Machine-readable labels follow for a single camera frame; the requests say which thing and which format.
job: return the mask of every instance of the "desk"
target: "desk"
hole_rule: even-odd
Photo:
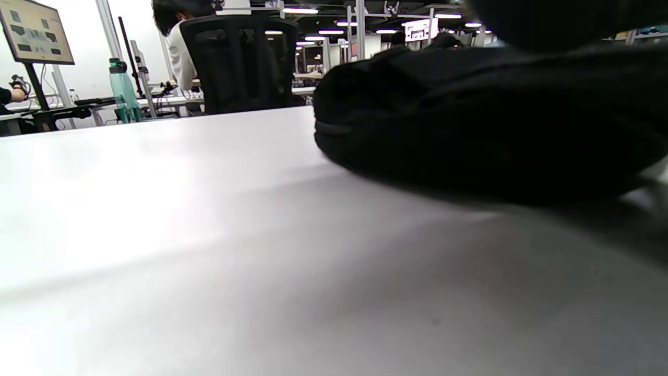
[[[324,76],[325,75],[320,72],[295,73],[295,78],[300,78],[300,79],[322,80]]]
[[[0,115],[0,136],[21,134],[20,117],[21,114]]]
[[[300,96],[312,96],[313,93],[315,92],[315,87],[305,87],[305,88],[293,88],[292,89],[294,95],[300,95]],[[148,99],[138,99],[137,102],[139,103],[139,106],[142,108],[148,107]],[[174,107],[177,111],[183,106],[186,105],[186,103],[201,103],[204,104],[204,99],[197,99],[197,98],[186,98],[184,96],[168,96],[164,98],[155,98],[153,102],[157,105],[159,104],[162,107]],[[111,106],[106,106],[106,107],[99,107],[93,109],[93,118],[95,120],[96,126],[103,126],[104,121],[102,120],[102,117],[100,116],[100,110],[109,110],[115,108],[115,105]]]
[[[650,215],[386,187],[323,157],[308,107],[5,138],[0,159],[2,375],[668,367]]]
[[[56,110],[58,108],[63,108],[63,107],[65,107],[65,105],[60,103],[60,102],[54,103],[54,104],[49,104],[49,109],[50,110]],[[7,107],[7,109],[10,110],[10,111],[14,111],[14,112],[25,112],[25,111],[28,111],[28,110],[39,110],[40,107],[39,107],[38,104],[35,104],[35,103],[26,104],[26,103],[23,102],[21,104],[9,105]]]

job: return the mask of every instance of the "small bottle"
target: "small bottle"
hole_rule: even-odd
[[[116,107],[124,124],[142,121],[142,111],[134,96],[132,81],[128,77],[128,65],[118,58],[109,59],[109,80],[116,99]]]
[[[69,101],[74,103],[75,101],[77,101],[79,99],[81,99],[81,98],[79,98],[79,94],[77,94],[76,90],[74,90],[73,88],[69,89]]]

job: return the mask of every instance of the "dark hair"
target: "dark hair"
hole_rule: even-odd
[[[453,48],[456,45],[461,45],[462,42],[457,39],[456,36],[445,32],[445,33],[439,33],[437,36],[435,36],[432,39],[432,44],[429,45],[431,48],[442,48],[443,50],[446,50],[448,48]]]
[[[179,22],[177,13],[192,17],[214,14],[213,0],[153,0],[153,19],[164,36]]]
[[[406,45],[406,33],[403,31],[397,31],[389,38],[389,42],[392,47],[395,45]]]

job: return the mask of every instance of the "black office chair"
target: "black office chair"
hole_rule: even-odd
[[[294,105],[297,24],[256,15],[222,15],[181,23],[204,91],[207,114]]]

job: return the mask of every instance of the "monitor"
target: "monitor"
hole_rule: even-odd
[[[31,0],[0,0],[0,21],[17,62],[74,65],[56,9]]]
[[[438,34],[438,18],[432,20],[432,28],[429,28],[429,19],[419,19],[417,21],[410,21],[402,23],[405,27],[406,42],[427,40],[429,34],[432,34],[432,39]]]

